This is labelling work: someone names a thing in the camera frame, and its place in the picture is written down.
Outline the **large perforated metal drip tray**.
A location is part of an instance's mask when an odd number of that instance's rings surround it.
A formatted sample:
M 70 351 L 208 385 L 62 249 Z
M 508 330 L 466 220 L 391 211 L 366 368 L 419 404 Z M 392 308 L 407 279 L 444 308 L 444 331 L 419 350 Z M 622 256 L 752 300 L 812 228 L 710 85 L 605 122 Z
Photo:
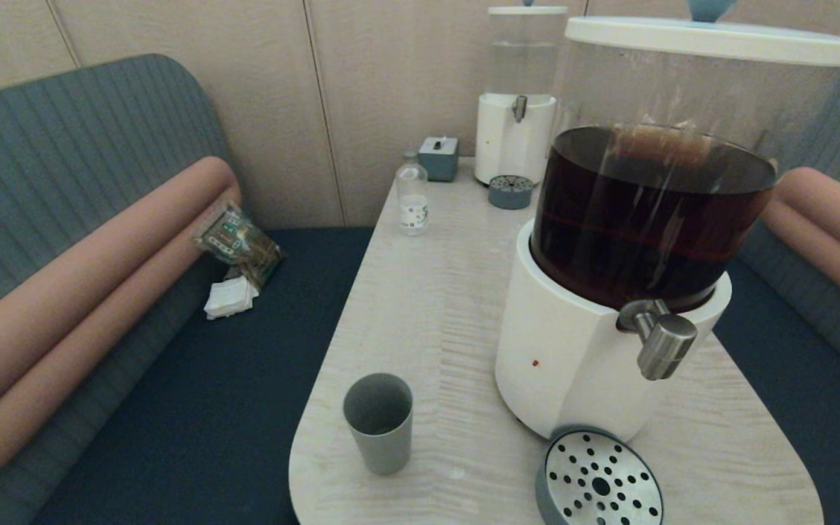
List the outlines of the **large perforated metal drip tray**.
M 664 496 L 641 456 L 613 433 L 564 426 L 551 433 L 534 477 L 545 525 L 664 525 Z

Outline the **grey plastic cup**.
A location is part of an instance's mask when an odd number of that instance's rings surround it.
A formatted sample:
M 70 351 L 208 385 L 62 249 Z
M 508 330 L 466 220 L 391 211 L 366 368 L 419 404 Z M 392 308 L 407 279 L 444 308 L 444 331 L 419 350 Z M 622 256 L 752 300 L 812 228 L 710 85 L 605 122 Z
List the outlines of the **grey plastic cup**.
M 413 392 L 394 373 L 370 373 L 348 389 L 343 417 L 365 467 L 374 475 L 394 475 L 411 458 Z

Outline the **clear plastic bottle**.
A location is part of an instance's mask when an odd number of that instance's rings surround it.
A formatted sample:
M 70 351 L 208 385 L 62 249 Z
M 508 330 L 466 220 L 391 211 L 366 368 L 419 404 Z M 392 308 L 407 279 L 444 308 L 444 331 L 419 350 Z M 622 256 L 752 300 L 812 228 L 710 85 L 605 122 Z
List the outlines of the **clear plastic bottle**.
M 404 152 L 402 160 L 401 166 L 394 173 L 400 230 L 406 236 L 423 235 L 429 226 L 429 174 L 421 166 L 417 152 Z

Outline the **white dispenser lid blue knob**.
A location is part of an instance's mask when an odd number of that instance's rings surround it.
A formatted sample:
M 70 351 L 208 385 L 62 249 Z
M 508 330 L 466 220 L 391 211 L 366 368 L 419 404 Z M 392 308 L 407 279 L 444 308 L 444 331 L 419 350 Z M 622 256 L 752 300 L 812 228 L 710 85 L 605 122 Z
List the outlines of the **white dispenser lid blue knob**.
M 573 42 L 747 62 L 840 67 L 840 36 L 790 28 L 663 17 L 584 16 L 567 21 Z

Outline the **green snack packet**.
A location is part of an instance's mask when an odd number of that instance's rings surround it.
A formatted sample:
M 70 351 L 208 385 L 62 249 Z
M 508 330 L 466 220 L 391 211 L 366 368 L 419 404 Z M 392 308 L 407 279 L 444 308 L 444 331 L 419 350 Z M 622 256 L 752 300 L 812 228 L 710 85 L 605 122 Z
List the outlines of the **green snack packet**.
M 216 202 L 192 232 L 200 249 L 236 270 L 260 292 L 284 259 L 284 250 L 231 199 Z

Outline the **small grey drip tray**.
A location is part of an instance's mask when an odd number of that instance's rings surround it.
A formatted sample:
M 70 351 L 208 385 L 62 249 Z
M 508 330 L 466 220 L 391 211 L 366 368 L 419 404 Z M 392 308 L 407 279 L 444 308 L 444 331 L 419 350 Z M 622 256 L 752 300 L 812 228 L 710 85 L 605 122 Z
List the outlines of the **small grey drip tray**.
M 488 183 L 488 202 L 504 210 L 526 209 L 532 202 L 534 182 L 522 176 L 496 176 Z

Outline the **tea dispenser with white base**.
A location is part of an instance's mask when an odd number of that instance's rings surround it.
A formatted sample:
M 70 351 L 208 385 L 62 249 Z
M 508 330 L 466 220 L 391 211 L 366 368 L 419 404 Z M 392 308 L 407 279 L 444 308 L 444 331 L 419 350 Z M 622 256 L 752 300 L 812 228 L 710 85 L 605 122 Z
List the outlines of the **tea dispenser with white base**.
M 627 303 L 662 300 L 702 346 L 732 298 L 727 266 L 840 67 L 569 43 L 536 213 L 516 239 L 494 377 L 544 438 L 632 439 L 675 375 L 644 379 Z

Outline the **white napkin stack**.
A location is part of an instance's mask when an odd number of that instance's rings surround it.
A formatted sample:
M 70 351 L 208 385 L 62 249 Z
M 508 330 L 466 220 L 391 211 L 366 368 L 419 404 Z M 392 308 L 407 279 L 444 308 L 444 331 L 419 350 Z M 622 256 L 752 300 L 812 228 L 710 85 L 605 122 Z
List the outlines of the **white napkin stack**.
M 213 283 L 203 311 L 209 320 L 227 318 L 252 308 L 259 294 L 257 287 L 245 276 Z

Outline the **small grey box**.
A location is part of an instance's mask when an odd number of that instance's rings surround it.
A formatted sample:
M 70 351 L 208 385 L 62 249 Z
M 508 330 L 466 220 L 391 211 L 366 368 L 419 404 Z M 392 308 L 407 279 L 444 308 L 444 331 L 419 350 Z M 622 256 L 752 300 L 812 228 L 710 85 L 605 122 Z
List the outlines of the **small grey box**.
M 420 166 L 427 171 L 430 182 L 451 183 L 458 172 L 458 145 L 456 137 L 428 136 L 418 150 Z

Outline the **steel dispenser tap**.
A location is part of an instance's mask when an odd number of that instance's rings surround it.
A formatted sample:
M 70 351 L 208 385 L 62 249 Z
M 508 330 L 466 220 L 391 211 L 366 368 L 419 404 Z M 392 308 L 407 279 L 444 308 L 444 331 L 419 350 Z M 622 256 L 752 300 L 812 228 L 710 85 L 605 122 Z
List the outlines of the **steel dispenser tap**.
M 627 303 L 619 311 L 618 324 L 639 336 L 637 365 L 650 381 L 671 378 L 698 336 L 693 322 L 673 314 L 659 299 Z

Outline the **small water dispenser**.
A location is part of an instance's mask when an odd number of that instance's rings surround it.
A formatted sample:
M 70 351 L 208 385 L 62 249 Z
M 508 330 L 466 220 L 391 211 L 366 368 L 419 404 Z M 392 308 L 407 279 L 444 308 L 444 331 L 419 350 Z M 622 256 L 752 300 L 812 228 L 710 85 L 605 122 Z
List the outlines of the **small water dispenser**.
M 554 83 L 567 16 L 494 16 L 478 99 L 475 176 L 543 180 L 556 117 Z

